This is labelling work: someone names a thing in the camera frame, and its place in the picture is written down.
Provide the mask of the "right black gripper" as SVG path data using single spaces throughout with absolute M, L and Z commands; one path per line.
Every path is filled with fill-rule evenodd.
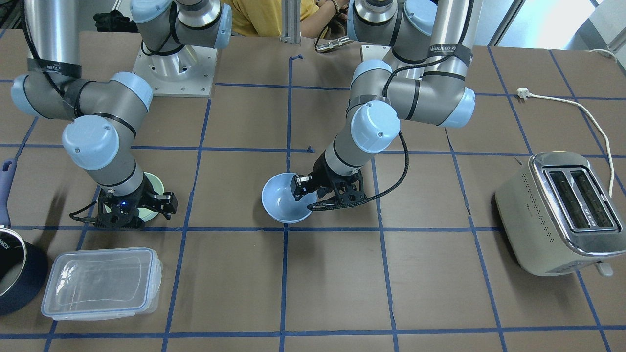
M 138 189 L 125 196 L 100 190 L 97 200 L 95 227 L 99 229 L 143 229 L 152 219 L 152 211 L 170 219 L 177 213 L 178 200 L 174 192 L 147 192 L 152 185 L 147 176 Z

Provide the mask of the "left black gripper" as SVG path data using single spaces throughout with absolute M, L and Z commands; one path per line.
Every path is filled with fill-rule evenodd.
M 313 210 L 346 209 L 367 202 L 362 171 L 358 170 L 348 176 L 335 173 L 327 165 L 326 153 L 316 160 L 313 171 L 308 176 L 295 174 L 291 179 L 291 193 L 296 202 L 314 191 L 320 200 L 308 205 Z M 331 198 L 321 199 L 329 193 L 333 193 Z

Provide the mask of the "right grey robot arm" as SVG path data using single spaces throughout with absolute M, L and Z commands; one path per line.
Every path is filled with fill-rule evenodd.
M 231 7 L 219 0 L 133 0 L 132 18 L 145 55 L 176 58 L 192 46 L 222 49 L 232 33 Z M 25 0 L 22 30 L 27 74 L 11 97 L 25 114 L 68 121 L 61 143 L 72 162 L 98 184 L 92 217 L 70 214 L 100 229 L 143 229 L 157 214 L 170 219 L 178 200 L 156 190 L 131 152 L 154 89 L 138 74 L 107 82 L 82 78 L 75 0 Z

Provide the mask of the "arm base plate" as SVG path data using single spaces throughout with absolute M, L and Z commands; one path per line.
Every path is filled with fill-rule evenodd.
M 391 53 L 391 47 L 388 46 L 376 46 L 371 44 L 361 45 L 361 60 L 365 62 L 367 60 L 382 60 L 389 64 L 392 69 L 396 70 L 399 67 L 411 66 L 413 63 L 401 62 L 393 53 Z M 409 70 L 403 70 L 396 74 L 397 78 L 409 78 L 414 80 L 421 80 L 424 74 L 425 67 L 419 67 Z
M 199 46 L 170 56 L 139 51 L 132 72 L 148 82 L 154 97 L 210 98 L 218 54 L 218 49 Z

